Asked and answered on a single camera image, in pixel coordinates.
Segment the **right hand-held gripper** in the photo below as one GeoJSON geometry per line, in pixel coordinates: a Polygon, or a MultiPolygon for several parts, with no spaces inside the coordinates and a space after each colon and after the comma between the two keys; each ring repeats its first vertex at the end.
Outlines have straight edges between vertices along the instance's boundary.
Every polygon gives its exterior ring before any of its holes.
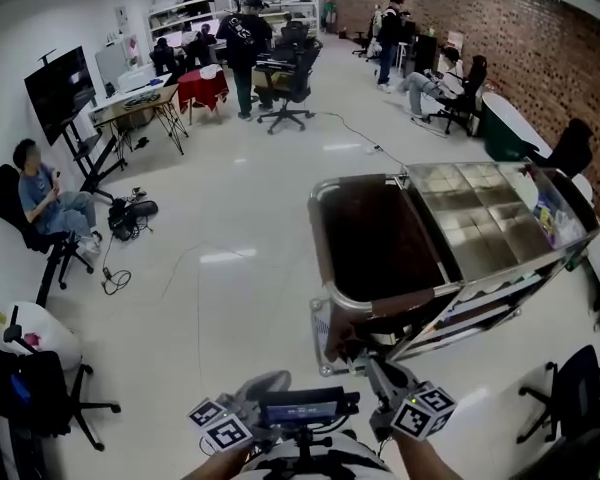
{"type": "Polygon", "coordinates": [[[346,366],[351,375],[367,377],[378,399],[369,420],[378,442],[394,433],[424,441],[448,423],[457,407],[445,390],[420,381],[406,366],[382,358],[375,347],[361,346],[346,366]]]}

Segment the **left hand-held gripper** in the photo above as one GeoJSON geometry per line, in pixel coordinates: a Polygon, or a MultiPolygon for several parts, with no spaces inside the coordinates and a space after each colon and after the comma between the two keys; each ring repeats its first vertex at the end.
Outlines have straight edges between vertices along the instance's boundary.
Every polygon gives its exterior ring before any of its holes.
{"type": "Polygon", "coordinates": [[[234,393],[205,398],[188,414],[188,421],[214,453],[247,447],[268,447],[282,435],[279,426],[265,421],[260,402],[268,395],[285,393],[292,382],[287,370],[253,377],[234,393]]]}

